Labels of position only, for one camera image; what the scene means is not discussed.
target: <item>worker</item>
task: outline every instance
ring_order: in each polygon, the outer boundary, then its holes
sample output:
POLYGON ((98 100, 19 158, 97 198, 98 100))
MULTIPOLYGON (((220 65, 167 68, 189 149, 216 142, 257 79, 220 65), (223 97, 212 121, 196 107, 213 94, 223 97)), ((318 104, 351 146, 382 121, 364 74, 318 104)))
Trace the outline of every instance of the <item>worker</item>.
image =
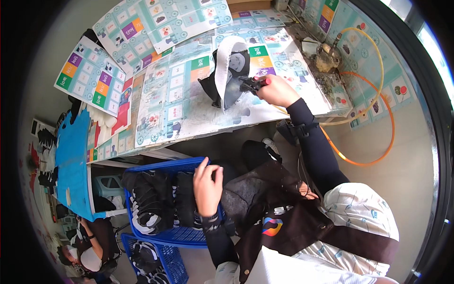
POLYGON ((264 78, 271 83, 257 95, 286 108, 320 196, 306 183, 296 183, 266 151, 245 149, 252 141, 242 149, 250 172, 228 183, 223 180, 224 168, 207 165, 205 158, 195 170, 193 185, 216 267, 215 278, 206 284, 397 283, 385 277, 399 241, 388 204, 369 186, 350 182, 339 170, 316 118, 292 87, 279 76, 264 78), (240 236, 236 245, 217 212, 221 198, 226 212, 235 212, 240 236))
POLYGON ((110 218, 94 222, 78 218, 78 221, 83 228, 78 229, 71 245, 57 248, 60 262, 68 266, 78 264, 88 272, 98 272, 115 253, 119 253, 110 218))

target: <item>black apron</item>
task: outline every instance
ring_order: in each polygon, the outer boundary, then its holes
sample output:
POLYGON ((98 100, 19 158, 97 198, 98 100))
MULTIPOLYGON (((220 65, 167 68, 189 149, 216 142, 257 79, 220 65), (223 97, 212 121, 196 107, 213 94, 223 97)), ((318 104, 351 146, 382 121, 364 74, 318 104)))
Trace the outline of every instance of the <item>black apron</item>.
POLYGON ((241 283, 247 280, 263 245, 292 256, 319 240, 391 264, 399 245, 397 240, 334 226, 319 209, 319 199, 301 196, 300 184, 281 164, 271 161, 224 187, 222 205, 226 214, 234 218, 241 237, 235 246, 241 283))

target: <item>orange label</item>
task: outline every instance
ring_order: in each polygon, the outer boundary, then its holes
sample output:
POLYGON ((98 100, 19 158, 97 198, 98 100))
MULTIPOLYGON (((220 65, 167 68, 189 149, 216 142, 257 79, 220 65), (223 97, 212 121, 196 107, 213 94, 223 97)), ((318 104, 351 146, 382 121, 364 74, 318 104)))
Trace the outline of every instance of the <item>orange label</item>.
POLYGON ((73 78, 74 74, 76 73, 77 67, 72 65, 69 62, 66 62, 66 64, 63 67, 63 73, 68 75, 69 77, 73 78))
POLYGON ((206 78, 210 75, 210 67, 202 67, 191 71, 191 82, 197 82, 197 79, 206 78))
POLYGON ((109 90, 109 87, 104 84, 101 81, 98 81, 98 84, 96 85, 96 91, 100 94, 102 94, 104 97, 107 97, 107 91, 109 90))
POLYGON ((269 56, 251 57, 251 65, 255 68, 273 67, 269 56))
POLYGON ((134 25, 134 28, 136 29, 136 32, 140 32, 141 30, 143 30, 143 24, 139 18, 137 18, 133 21, 133 25, 134 25))
POLYGON ((328 20, 328 22, 333 21, 333 16, 334 16, 334 11, 328 8, 328 6, 324 5, 323 10, 321 11, 322 16, 325 17, 325 19, 328 20))

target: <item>white face mask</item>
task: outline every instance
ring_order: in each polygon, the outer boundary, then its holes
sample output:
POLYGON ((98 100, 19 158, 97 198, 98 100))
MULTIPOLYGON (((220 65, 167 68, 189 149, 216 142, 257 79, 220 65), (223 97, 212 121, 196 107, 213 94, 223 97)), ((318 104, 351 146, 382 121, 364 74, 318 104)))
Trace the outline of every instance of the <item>white face mask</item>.
POLYGON ((75 259, 78 259, 77 248, 68 245, 68 250, 69 250, 69 254, 71 254, 72 257, 74 257, 75 259))

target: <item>stack of shoe uppers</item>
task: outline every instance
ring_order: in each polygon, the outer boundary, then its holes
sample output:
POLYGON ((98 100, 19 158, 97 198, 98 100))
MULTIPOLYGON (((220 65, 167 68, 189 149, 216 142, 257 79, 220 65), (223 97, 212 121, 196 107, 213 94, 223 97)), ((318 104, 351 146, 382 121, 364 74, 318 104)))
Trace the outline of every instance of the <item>stack of shoe uppers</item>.
POLYGON ((156 248, 152 244, 138 240, 133 245, 132 255, 129 260, 139 270, 137 273, 137 284, 171 283, 164 271, 156 248))
POLYGON ((155 235, 173 227, 201 229, 192 187, 192 173, 171 180, 160 170, 125 172, 122 183, 131 194, 132 224, 142 234, 155 235))

